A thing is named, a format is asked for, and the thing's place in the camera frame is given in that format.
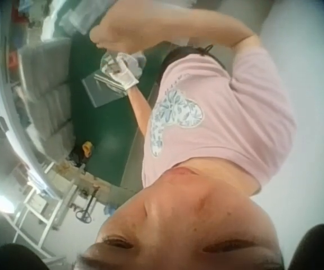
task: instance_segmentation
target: white glove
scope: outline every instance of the white glove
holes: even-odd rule
[[[118,73],[109,73],[109,76],[113,78],[116,82],[119,82],[122,87],[127,91],[131,87],[139,83],[133,73],[128,69],[122,56],[116,58],[117,64],[119,65],[121,71]]]

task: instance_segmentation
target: woman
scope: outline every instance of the woman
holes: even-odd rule
[[[295,122],[268,52],[214,11],[119,0],[91,31],[133,53],[190,37],[235,53],[230,76],[200,49],[167,56],[153,110],[128,89],[145,136],[144,189],[102,226],[76,269],[283,269],[275,228],[250,200],[291,150]]]

